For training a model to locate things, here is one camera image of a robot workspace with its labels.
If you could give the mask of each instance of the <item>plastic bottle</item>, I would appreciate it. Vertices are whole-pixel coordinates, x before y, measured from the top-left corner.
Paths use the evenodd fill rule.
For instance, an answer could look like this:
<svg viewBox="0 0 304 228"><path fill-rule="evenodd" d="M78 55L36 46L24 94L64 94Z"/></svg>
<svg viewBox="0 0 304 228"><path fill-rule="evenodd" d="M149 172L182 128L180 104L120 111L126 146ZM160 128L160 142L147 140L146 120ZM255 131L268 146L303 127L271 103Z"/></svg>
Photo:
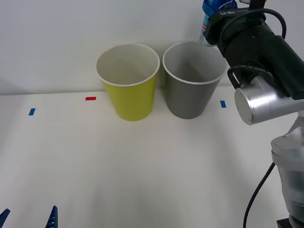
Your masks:
<svg viewBox="0 0 304 228"><path fill-rule="evenodd" d="M205 12L205 18L199 41L205 46L211 46L205 38L205 30L209 21L209 17L217 10L236 9L238 4L235 0L204 0L203 11Z"/></svg>

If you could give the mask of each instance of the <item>yellow paper cup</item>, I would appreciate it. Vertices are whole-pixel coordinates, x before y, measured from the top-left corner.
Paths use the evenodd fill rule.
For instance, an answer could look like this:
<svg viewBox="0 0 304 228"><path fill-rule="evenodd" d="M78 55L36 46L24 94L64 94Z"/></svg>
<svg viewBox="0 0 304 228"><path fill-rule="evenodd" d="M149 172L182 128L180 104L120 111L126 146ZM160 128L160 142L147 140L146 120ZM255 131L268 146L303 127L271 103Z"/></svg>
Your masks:
<svg viewBox="0 0 304 228"><path fill-rule="evenodd" d="M116 46L100 56L96 68L121 118L138 121L150 114L160 68L153 49L142 44Z"/></svg>

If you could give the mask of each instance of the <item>cup rim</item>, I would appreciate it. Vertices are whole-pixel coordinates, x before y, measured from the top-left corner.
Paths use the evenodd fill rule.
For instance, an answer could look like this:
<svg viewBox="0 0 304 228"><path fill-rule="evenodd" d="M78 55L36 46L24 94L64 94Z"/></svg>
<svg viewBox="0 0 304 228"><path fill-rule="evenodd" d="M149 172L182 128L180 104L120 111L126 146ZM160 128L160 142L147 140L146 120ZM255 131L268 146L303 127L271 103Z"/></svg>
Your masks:
<svg viewBox="0 0 304 228"><path fill-rule="evenodd" d="M137 82L137 83L133 83L133 84L121 85L121 84L115 84L115 83L109 82L109 81L103 79L103 78L99 75L99 73L98 73L98 71L97 71L97 63L98 63L98 61L99 61L99 58L100 58L103 54L105 54L105 53L111 51L112 49L114 49L114 48L116 48L116 47L120 47L120 46L125 46L125 45L134 45L134 46L141 46L141 47L144 47L144 48L146 48L146 49L149 49L149 50L157 57L157 67L156 67L156 70L155 70L155 71L153 72L153 74L151 74L151 76L149 76L147 79L145 79L145 80L143 80L143 81L140 81L140 82ZM97 74L98 74L99 78L100 78L104 83L107 83L107 84L112 85L112 86L118 86L118 87L131 87L131 86L140 85L140 84L143 84L143 83L149 81L150 79L152 79L152 78L156 75L156 73L158 72L158 70L159 70L159 68L160 68L160 65L161 65L160 57L158 56L158 54L156 53L156 51L154 51L151 47L148 47L148 46L146 46L146 45L144 45L144 44L139 44L139 43L120 44L120 45L116 45L116 46L114 46L114 47L111 47L111 48L107 49L105 52L103 52L103 53L98 57L97 63L96 63L95 69L96 69L96 71L97 71Z"/></svg>
<svg viewBox="0 0 304 228"><path fill-rule="evenodd" d="M177 45L180 45L180 44L184 44L184 43L196 43L198 44L199 42L196 42L196 41L183 41L183 42L180 42L180 43L177 43L177 44L174 44L172 45L171 47L169 47L166 51L165 51L165 54L163 54L163 57L162 57L162 65L163 67L165 68L166 72L173 78L175 78L176 80L179 80L180 82L184 82L184 83L187 83L187 84L191 84L191 85L207 85L207 84L211 84L211 83L214 83L214 82L217 82L219 81L223 76L224 76L224 73L225 73L225 70L223 71L223 73L217 77L216 79L213 79L212 81L207 81L207 82L190 82L190 81L186 81L186 80L183 80L183 79L180 79L178 77L176 77L174 74L172 74L166 67L166 64L165 64L165 57L166 57L166 54L172 49L174 48L175 46Z"/></svg>

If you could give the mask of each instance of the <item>white table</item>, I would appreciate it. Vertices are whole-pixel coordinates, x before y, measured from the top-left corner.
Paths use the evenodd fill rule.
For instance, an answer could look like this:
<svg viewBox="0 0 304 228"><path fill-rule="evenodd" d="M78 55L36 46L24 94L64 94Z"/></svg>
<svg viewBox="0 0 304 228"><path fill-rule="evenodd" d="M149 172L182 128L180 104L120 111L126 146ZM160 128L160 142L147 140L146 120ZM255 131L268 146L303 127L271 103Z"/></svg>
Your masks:
<svg viewBox="0 0 304 228"><path fill-rule="evenodd" d="M193 120L172 115L160 91L138 122L120 119L106 92L0 96L0 105L4 228L44 228L53 205L60 228L240 228L270 141L296 119L247 126L230 86ZM287 216L275 168L247 227Z"/></svg>

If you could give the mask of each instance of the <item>red tape marker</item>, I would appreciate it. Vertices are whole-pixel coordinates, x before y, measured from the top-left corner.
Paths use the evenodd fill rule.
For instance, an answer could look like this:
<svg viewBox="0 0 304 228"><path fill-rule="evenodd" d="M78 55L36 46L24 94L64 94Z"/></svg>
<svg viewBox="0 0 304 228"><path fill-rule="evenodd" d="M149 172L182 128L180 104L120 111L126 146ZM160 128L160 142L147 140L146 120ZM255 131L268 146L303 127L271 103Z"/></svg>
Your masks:
<svg viewBox="0 0 304 228"><path fill-rule="evenodd" d="M87 96L85 100L86 101L94 101L94 100L96 100L96 97L95 96Z"/></svg>

